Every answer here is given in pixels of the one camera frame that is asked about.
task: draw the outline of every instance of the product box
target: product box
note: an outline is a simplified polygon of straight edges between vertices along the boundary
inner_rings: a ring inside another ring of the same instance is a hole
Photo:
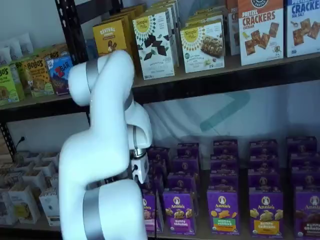
[[[15,64],[0,66],[0,105],[19,102],[25,99]]]
[[[38,221],[40,212],[30,186],[17,183],[9,190],[9,196],[14,214],[21,224],[35,224]]]
[[[294,235],[297,240],[320,239],[320,189],[297,186],[294,192]]]
[[[240,54],[238,0],[226,0],[231,55]]]
[[[284,57],[284,2],[238,0],[241,64]]]
[[[0,225],[13,225],[17,221],[8,189],[0,188]]]
[[[144,80],[175,75],[169,11],[148,11],[133,20],[133,27]]]
[[[225,67],[225,45],[220,20],[192,25],[181,30],[186,73]]]
[[[55,94],[63,95],[69,93],[68,77],[69,71],[73,67],[71,57],[69,55],[50,59],[46,62],[51,83]]]
[[[166,223],[172,234],[195,235],[194,196],[187,189],[166,188],[163,193]]]
[[[60,226],[59,200],[57,190],[48,188],[39,196],[49,226]]]
[[[320,52],[320,4],[318,0],[286,1],[286,55]]]
[[[283,201],[279,187],[249,188],[250,232],[253,237],[284,237]]]
[[[164,230],[164,216],[162,214],[162,208],[159,200],[158,192],[156,194],[152,190],[142,190],[143,195],[143,215],[145,229],[148,233],[155,232],[155,222],[157,233],[162,233]]]
[[[207,192],[213,234],[239,235],[238,194],[234,186],[209,186]]]

